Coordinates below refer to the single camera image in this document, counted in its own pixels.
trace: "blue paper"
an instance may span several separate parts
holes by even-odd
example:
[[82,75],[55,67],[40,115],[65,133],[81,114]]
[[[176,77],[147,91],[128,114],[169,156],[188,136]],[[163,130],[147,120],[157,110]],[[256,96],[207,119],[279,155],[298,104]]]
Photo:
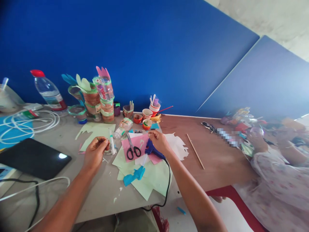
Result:
[[[5,119],[6,117],[0,117],[0,124],[3,124],[3,120]],[[6,122],[10,122],[11,121],[11,117],[9,117]],[[27,122],[25,123],[24,125],[26,126],[29,126],[31,128],[33,128],[33,125],[32,125],[32,122]],[[23,127],[23,126],[20,126],[23,130],[25,131],[28,131],[28,132],[31,132],[31,130],[26,130],[26,127]],[[10,129],[10,127],[8,127],[7,125],[2,125],[0,126],[0,135],[2,135],[4,132],[6,132],[8,129]],[[20,135],[24,135],[25,133],[18,130],[18,129],[12,129],[10,130],[9,132],[7,132],[2,139],[6,139],[6,138],[11,138],[11,137],[16,137],[16,136],[20,136]],[[15,139],[10,139],[10,140],[5,140],[5,142],[7,143],[13,143],[13,142],[20,142],[26,138],[30,138],[31,137],[31,134],[29,135],[25,135],[25,136],[21,136],[21,137],[18,137],[18,138],[15,138]],[[9,148],[9,147],[12,147],[14,146],[15,144],[4,144],[4,143],[1,143],[0,142],[0,149],[2,148]]]
[[150,129],[159,129],[159,124],[153,123]]

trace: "blue hot glue gun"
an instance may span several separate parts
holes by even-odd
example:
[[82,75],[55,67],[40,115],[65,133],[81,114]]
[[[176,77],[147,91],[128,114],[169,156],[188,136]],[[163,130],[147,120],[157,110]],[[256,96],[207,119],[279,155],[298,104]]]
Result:
[[148,139],[146,148],[147,148],[147,149],[145,150],[145,152],[146,152],[148,155],[150,155],[150,153],[153,153],[153,154],[155,154],[157,157],[159,157],[159,158],[165,160],[165,156],[155,148],[155,146],[153,145],[153,143],[152,143],[152,141],[151,141],[150,139]]

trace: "tablet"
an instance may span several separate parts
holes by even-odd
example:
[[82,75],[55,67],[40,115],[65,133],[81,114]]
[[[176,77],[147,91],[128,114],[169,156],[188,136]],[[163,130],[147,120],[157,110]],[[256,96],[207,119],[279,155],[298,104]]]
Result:
[[0,153],[0,163],[43,180],[54,178],[71,160],[70,156],[30,138]]

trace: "light green paper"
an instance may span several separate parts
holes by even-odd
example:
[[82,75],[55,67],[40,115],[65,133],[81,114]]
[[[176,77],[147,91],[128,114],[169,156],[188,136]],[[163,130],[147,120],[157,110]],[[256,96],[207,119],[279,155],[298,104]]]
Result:
[[[117,180],[123,180],[124,176],[133,174],[134,169],[139,169],[141,165],[135,165],[134,161],[126,162],[124,150],[121,147],[117,156],[115,157],[113,165],[119,168]],[[152,190],[156,190],[163,196],[166,195],[168,185],[169,171],[167,164],[163,161],[156,165],[152,162],[145,164],[145,173],[141,180],[134,180],[132,185],[136,190],[148,201]]]
[[109,130],[112,132],[115,131],[116,124],[104,124],[104,123],[93,123],[93,122],[88,122],[86,123],[79,133],[76,135],[75,140],[78,138],[78,136],[81,133],[84,133],[85,131],[88,133],[91,133],[88,139],[84,142],[83,146],[81,147],[81,151],[86,151],[86,148],[88,145],[91,143],[91,141],[98,136],[104,136],[106,138],[109,138]]

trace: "white cable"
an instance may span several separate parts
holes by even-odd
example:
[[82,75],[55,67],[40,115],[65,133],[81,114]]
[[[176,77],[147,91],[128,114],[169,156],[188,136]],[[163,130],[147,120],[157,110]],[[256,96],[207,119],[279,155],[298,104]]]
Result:
[[[68,177],[56,177],[56,178],[54,178],[54,179],[50,179],[50,180],[47,180],[47,181],[43,181],[43,182],[41,182],[41,183],[38,183],[38,184],[33,185],[33,186],[31,186],[31,187],[28,187],[28,188],[26,188],[26,189],[24,189],[24,190],[21,190],[21,191],[17,192],[17,193],[13,193],[13,194],[11,194],[11,195],[9,195],[9,196],[3,197],[3,198],[0,199],[0,201],[3,201],[3,200],[8,199],[8,198],[10,198],[10,197],[16,196],[17,194],[20,194],[20,193],[22,193],[22,192],[24,192],[24,191],[27,191],[28,189],[34,188],[34,187],[39,186],[39,185],[41,185],[41,184],[45,184],[45,183],[47,183],[47,182],[54,181],[54,180],[57,180],[57,179],[66,179],[66,180],[68,181],[68,186],[67,186],[67,188],[68,188],[69,185],[71,184],[71,181],[70,181],[70,179],[69,179]],[[33,225],[32,225],[29,229],[27,229],[25,232],[28,232],[29,230],[31,230],[35,225],[37,225],[40,221],[42,221],[43,218],[44,218],[44,217],[42,217],[40,220],[38,220],[35,224],[33,224]]]
[[[1,124],[0,126],[2,125],[6,125],[8,127],[10,127],[7,131],[5,131],[1,136],[0,136],[0,142],[3,143],[3,144],[17,144],[18,142],[5,142],[5,140],[11,140],[11,139],[15,139],[15,138],[19,138],[19,137],[23,137],[25,135],[31,135],[31,138],[33,138],[34,134],[37,134],[37,133],[41,133],[41,132],[44,132],[46,130],[49,130],[55,126],[57,126],[60,122],[60,117],[59,115],[57,115],[55,112],[52,112],[52,111],[45,111],[45,110],[42,110],[42,111],[37,111],[39,113],[49,113],[50,115],[53,116],[53,118],[40,118],[40,119],[30,119],[30,120],[22,120],[22,121],[15,121],[15,117],[17,114],[19,114],[20,112],[17,112],[16,114],[13,114],[12,116],[8,116],[6,117],[4,120],[3,120],[3,124]],[[35,127],[35,128],[31,128],[27,125],[24,125],[26,124],[27,122],[32,122],[32,121],[43,121],[43,122],[48,122],[50,120],[49,123],[47,123],[46,125],[43,125],[43,126],[39,126],[39,127]],[[18,129],[20,131],[22,131],[24,134],[22,135],[19,135],[19,136],[15,136],[15,137],[11,137],[11,138],[5,138],[3,139],[3,136],[8,133],[9,131],[11,131],[12,129]]]

